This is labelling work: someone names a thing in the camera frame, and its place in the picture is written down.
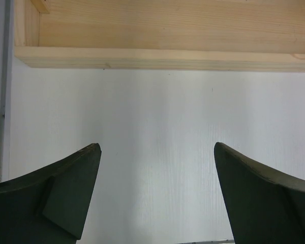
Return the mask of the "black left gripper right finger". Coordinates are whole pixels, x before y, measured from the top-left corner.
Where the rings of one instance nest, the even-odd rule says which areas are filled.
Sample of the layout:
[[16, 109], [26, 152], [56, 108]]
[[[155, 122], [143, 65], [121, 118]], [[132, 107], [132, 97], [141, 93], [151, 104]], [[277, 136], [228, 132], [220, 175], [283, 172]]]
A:
[[305, 243], [305, 180], [214, 146], [235, 243]]

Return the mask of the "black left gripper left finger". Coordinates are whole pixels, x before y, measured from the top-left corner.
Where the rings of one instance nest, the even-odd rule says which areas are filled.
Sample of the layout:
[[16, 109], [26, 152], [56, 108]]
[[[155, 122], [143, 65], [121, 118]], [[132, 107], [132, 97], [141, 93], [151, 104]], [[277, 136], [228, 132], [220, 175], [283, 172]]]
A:
[[101, 159], [92, 143], [68, 157], [0, 183], [0, 243], [81, 239]]

